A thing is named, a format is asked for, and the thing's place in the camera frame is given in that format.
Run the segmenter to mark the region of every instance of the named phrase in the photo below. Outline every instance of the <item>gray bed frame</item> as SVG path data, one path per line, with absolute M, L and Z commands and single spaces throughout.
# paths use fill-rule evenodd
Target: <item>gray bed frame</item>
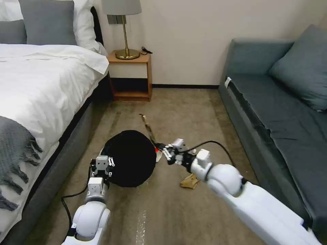
M 92 7 L 91 12 L 94 18 L 96 40 L 103 44 L 101 28 L 94 7 Z M 99 87 L 106 87 L 106 84 L 109 84 L 108 79 L 109 76 L 106 76 L 99 83 Z M 21 221 L 13 226 L 6 238 L 1 242 L 1 245 L 24 244 L 24 241 L 33 230 L 38 219 L 50 205 L 68 174 L 84 153 L 89 140 L 93 118 L 93 98 L 97 96 L 101 97 L 103 95 L 103 90 L 106 91 L 107 95 L 109 92 L 108 89 L 100 89 L 99 87 L 93 92 L 93 95 L 88 98 L 89 101 L 87 100 L 85 102 L 85 106 L 80 109 L 81 112 L 85 110 L 84 113 L 75 128 L 70 130 L 71 134 L 67 140 L 65 142 L 60 142 L 60 144 L 62 144 L 62 149 L 44 175 L 34 194 L 29 199 L 29 202 L 25 205 Z

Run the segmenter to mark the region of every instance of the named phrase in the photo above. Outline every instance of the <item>power cord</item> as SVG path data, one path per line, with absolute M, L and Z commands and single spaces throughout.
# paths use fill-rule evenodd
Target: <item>power cord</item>
M 227 151 L 227 149 L 226 149 L 226 148 L 225 148 L 221 143 L 219 143 L 219 142 L 217 142 L 217 141 L 206 141 L 206 142 L 203 142 L 203 143 L 201 143 L 201 144 L 199 144 L 199 145 L 197 145 L 197 146 L 195 146 L 195 147 L 192 147 L 191 149 L 188 149 L 188 150 L 185 150 L 185 151 L 179 151 L 179 153 L 189 152 L 189 151 L 194 150 L 194 149 L 196 149 L 196 148 L 198 148 L 198 147 L 200 147 L 200 146 L 202 146 L 202 145 L 205 145 L 205 144 L 207 144 L 207 143 L 215 143 L 215 144 L 219 145 L 221 148 L 223 148 L 223 150 L 224 150 L 224 151 L 226 152 L 226 154 L 228 155 L 228 158 L 229 158 L 229 160 L 231 161 L 233 167 L 236 168 L 235 163 L 234 163 L 234 161 L 232 160 L 232 157 L 231 157 L 231 155 L 229 154 L 229 152 Z
M 149 54 L 153 54 L 153 52 L 147 50 L 147 49 L 146 49 L 145 47 L 143 47 L 143 46 L 142 46 L 142 51 L 144 51 L 145 54 L 140 52 L 141 55 L 147 55 L 148 53 L 149 53 Z
M 68 206 L 67 206 L 67 204 L 66 204 L 66 202 L 65 202 L 65 198 L 78 196 L 78 195 L 82 194 L 84 191 L 86 191 L 86 189 L 88 188 L 88 182 L 89 182 L 89 180 L 90 180 L 90 170 L 91 170 L 91 163 L 90 163 L 90 165 L 89 165 L 88 180 L 87 180 L 87 182 L 86 182 L 86 186 L 84 187 L 84 189 L 83 189 L 82 191 L 80 191 L 79 193 L 76 193 L 76 194 L 63 196 L 63 197 L 61 198 L 61 203 L 62 203 L 62 205 L 64 206 L 64 208 L 65 208 L 65 210 L 66 210 L 66 213 L 67 213 L 67 216 L 68 216 L 68 221 L 69 221 L 69 227 L 68 227 L 67 234 L 66 234 L 66 236 L 65 236 L 65 238 L 64 238 L 64 241 L 65 241 L 65 239 L 66 239 L 66 237 L 67 237 L 67 235 L 68 235 L 69 229 L 72 227 L 72 224 L 73 224 L 73 223 L 72 223 L 71 213 L 69 212 Z

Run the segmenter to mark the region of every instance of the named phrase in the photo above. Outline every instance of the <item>sofa armrest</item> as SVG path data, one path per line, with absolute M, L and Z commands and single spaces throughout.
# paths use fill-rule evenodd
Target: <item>sofa armrest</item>
M 233 39 L 221 82 L 234 73 L 266 74 L 273 64 L 289 51 L 293 43 L 294 41 L 290 40 Z

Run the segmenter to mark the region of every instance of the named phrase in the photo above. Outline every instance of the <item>baseboard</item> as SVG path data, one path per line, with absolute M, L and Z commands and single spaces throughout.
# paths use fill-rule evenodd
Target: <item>baseboard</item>
M 152 84 L 154 88 L 204 88 L 218 89 L 219 85 L 191 85 L 191 84 Z

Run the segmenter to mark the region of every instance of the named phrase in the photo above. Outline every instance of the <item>bed frame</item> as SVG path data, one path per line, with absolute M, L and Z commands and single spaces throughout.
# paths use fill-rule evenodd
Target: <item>bed frame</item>
M 97 12 L 91 8 L 94 19 L 96 41 L 103 44 L 101 27 Z M 9 231 L 1 245 L 24 244 L 29 233 L 33 230 L 42 213 L 48 208 L 61 185 L 71 172 L 87 146 L 91 123 L 93 101 L 103 99 L 110 91 L 109 75 L 103 78 L 93 94 L 85 101 L 81 109 L 75 114 L 62 137 L 59 146 L 51 156 L 34 183 L 23 209 L 22 219 Z

